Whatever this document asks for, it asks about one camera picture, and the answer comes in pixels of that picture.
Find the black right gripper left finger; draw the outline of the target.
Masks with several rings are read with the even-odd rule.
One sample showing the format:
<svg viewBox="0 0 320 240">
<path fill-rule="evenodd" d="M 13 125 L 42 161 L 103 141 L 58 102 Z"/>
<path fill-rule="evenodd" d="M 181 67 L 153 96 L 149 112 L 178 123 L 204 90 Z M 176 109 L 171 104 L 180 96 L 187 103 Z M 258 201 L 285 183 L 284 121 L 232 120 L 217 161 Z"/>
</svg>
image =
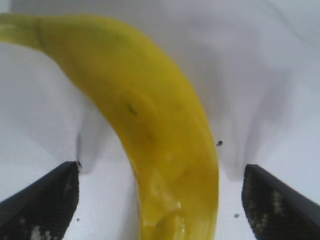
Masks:
<svg viewBox="0 0 320 240">
<path fill-rule="evenodd" d="M 66 161 L 0 202 L 2 240 L 61 240 L 79 203 L 79 168 Z"/>
</svg>

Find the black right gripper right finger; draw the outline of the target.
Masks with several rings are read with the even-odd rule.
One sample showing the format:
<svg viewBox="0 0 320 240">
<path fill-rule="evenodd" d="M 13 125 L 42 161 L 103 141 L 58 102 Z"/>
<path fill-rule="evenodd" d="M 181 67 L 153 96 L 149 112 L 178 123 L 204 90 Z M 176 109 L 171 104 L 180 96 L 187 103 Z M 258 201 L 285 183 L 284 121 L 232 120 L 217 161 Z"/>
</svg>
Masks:
<svg viewBox="0 0 320 240">
<path fill-rule="evenodd" d="M 257 240 L 318 240 L 320 206 L 257 164 L 244 169 L 242 207 Z"/>
</svg>

